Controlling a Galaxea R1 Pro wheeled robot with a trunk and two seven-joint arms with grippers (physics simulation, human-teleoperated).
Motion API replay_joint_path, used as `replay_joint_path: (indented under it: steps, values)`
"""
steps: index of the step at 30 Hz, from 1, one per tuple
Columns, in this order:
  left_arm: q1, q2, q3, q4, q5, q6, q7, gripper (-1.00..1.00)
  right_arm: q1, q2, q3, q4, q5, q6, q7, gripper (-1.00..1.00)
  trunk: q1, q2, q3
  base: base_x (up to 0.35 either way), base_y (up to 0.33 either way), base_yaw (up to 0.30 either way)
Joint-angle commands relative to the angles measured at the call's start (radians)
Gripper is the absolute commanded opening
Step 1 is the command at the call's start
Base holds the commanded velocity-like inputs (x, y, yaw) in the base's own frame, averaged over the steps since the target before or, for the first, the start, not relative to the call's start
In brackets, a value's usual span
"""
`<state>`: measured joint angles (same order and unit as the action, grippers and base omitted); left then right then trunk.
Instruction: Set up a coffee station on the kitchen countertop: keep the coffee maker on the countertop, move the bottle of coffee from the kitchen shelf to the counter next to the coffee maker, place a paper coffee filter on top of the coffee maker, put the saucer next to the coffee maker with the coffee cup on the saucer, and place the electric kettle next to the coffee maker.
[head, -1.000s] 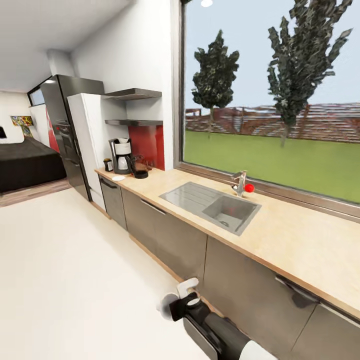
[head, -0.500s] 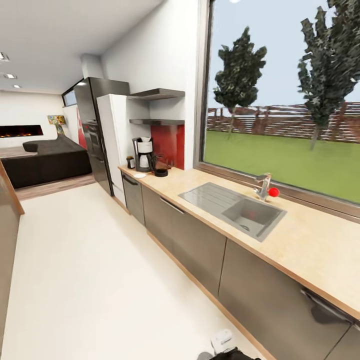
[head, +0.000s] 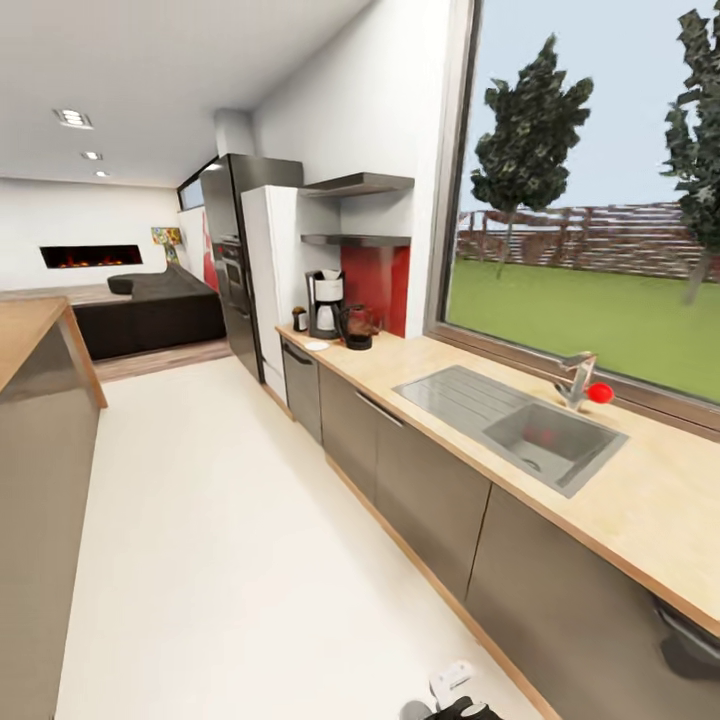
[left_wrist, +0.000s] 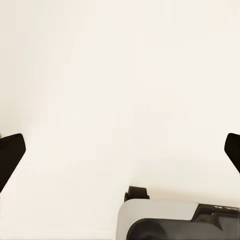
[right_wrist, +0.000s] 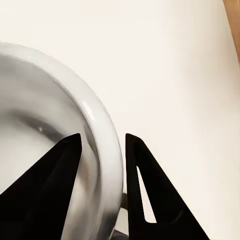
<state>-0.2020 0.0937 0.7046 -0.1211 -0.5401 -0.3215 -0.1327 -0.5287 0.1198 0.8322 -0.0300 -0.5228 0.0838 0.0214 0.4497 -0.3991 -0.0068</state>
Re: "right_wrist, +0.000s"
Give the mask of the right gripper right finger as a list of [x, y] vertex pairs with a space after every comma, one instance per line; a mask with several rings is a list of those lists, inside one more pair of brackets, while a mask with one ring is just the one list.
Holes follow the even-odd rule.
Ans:
[[[145, 142], [125, 134], [129, 240], [210, 240]], [[139, 168], [156, 223], [145, 220]]]

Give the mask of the coffee cup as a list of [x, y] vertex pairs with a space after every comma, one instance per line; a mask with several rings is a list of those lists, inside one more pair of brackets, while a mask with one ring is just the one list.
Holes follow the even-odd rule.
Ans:
[[110, 240], [122, 204], [124, 165], [107, 109], [64, 63], [0, 42], [0, 195], [77, 133], [82, 153], [60, 240]]

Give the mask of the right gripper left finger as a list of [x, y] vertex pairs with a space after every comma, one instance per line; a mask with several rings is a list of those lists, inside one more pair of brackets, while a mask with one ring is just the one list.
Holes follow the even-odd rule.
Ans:
[[81, 155], [67, 136], [0, 194], [0, 240], [61, 240]]

